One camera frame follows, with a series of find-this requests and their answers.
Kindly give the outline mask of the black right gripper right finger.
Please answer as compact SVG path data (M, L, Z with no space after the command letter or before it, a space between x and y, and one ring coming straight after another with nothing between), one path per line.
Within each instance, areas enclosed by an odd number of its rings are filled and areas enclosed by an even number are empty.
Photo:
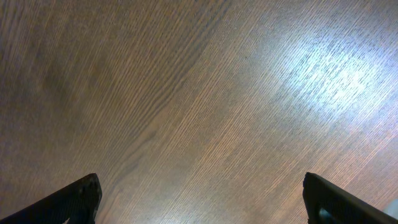
M396 218L311 172L305 174L302 195L308 224L397 223Z

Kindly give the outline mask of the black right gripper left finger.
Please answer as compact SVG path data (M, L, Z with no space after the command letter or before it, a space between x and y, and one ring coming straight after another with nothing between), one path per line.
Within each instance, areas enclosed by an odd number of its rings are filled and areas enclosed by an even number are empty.
M102 198L97 174L88 174L38 202L1 220L1 224L95 224Z

